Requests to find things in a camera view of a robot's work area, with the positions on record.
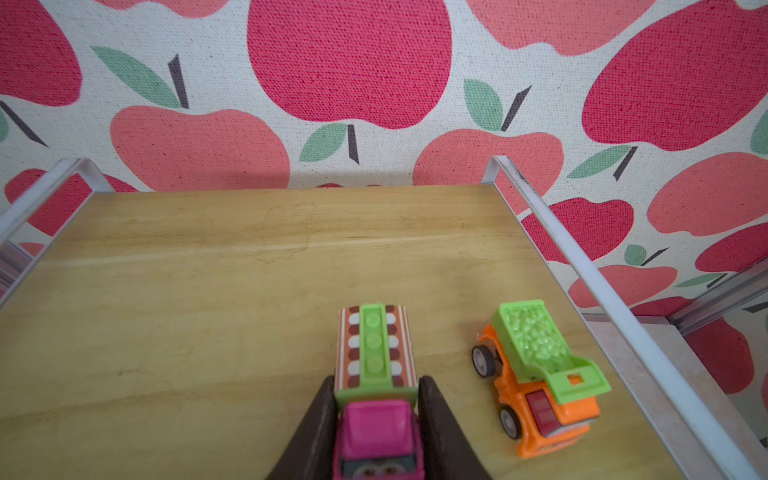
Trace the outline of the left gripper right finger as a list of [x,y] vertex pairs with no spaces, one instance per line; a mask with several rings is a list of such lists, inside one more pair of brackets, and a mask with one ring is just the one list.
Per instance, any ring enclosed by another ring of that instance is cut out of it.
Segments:
[[435,380],[419,380],[418,416],[426,479],[490,479]]

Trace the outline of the green orange toy truck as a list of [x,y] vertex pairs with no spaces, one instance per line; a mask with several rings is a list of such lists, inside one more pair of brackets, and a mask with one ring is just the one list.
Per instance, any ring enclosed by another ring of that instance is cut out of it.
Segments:
[[611,391],[596,362],[572,353],[541,300],[501,304],[471,359],[493,380],[500,423],[524,459],[577,443],[601,414],[597,397]]

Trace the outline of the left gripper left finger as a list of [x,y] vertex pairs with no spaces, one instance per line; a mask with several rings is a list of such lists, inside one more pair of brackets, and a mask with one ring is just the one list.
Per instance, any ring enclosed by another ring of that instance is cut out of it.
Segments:
[[338,422],[334,377],[326,377],[267,479],[332,479]]

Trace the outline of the small pink toy car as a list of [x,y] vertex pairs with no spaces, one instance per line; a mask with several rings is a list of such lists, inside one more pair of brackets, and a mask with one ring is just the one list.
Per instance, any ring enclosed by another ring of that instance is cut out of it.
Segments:
[[335,479],[423,479],[418,377],[404,307],[340,311],[334,374]]

